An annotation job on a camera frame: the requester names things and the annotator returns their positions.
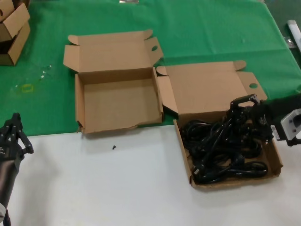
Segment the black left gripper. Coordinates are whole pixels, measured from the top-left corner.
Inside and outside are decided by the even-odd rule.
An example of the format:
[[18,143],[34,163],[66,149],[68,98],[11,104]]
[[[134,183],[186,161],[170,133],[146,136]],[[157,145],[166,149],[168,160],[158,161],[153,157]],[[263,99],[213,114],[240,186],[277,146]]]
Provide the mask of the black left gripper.
[[[22,149],[19,139],[24,144]],[[34,153],[31,142],[23,132],[23,125],[19,113],[13,113],[11,119],[6,120],[0,129],[0,161],[23,160],[24,153]]]

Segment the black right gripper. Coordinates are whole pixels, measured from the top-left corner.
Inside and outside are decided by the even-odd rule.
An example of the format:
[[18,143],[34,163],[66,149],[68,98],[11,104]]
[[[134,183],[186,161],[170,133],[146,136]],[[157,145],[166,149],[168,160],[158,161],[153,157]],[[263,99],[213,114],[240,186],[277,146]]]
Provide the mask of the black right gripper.
[[239,106],[246,102],[260,104],[256,94],[238,97],[231,101],[227,112],[227,119],[231,120],[227,133],[239,141],[271,141],[273,134],[267,123],[264,122],[262,125],[251,115],[251,106]]

